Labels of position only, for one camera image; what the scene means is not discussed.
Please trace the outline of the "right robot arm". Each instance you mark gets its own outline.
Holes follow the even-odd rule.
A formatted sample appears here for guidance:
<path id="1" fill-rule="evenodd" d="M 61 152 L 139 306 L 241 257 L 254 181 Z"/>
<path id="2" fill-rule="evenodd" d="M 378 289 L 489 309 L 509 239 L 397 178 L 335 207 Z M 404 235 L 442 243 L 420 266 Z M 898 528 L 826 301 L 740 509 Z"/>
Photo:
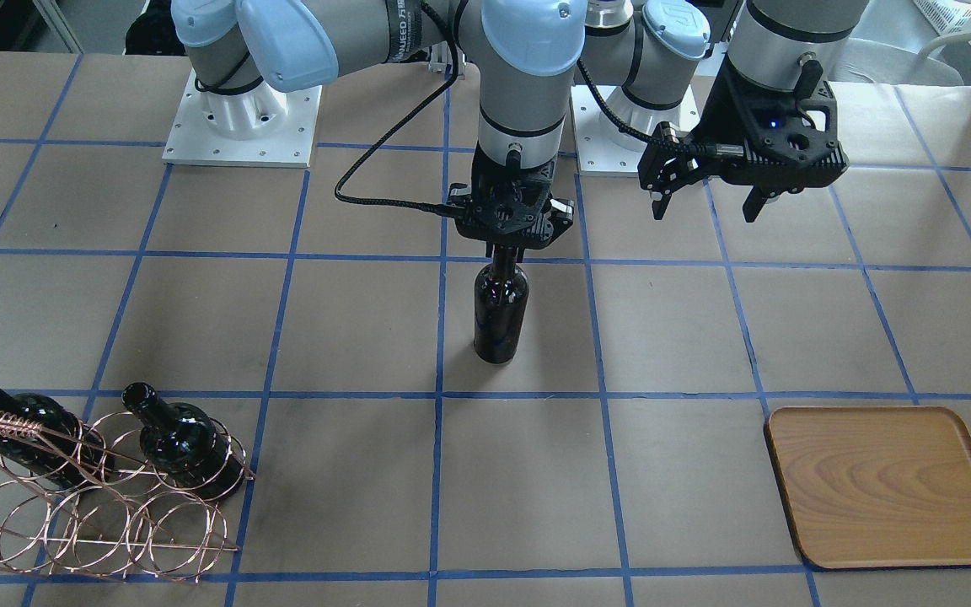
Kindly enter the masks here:
<path id="1" fill-rule="evenodd" d="M 347 195 L 336 199 L 452 218 L 486 253 L 520 261 L 573 223 L 552 196 L 571 85 L 585 42 L 586 1 L 174 1 L 174 34 L 201 91 L 283 93 L 394 64 L 443 43 L 480 73 L 471 177 L 443 204 Z"/>

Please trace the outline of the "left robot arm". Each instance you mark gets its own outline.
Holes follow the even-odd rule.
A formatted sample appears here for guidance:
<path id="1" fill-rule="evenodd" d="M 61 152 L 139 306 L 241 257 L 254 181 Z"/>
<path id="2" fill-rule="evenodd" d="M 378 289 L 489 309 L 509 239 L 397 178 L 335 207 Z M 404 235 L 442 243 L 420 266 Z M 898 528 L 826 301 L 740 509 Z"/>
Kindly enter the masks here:
<path id="1" fill-rule="evenodd" d="M 740 1 L 735 31 L 699 122 L 679 134 L 681 103 L 714 35 L 689 1 L 593 1 L 577 83 L 613 132 L 644 143 L 637 177 L 662 219 L 675 192 L 706 178 L 748 187 L 747 222 L 781 195 L 834 183 L 848 168 L 826 79 L 864 1 Z"/>

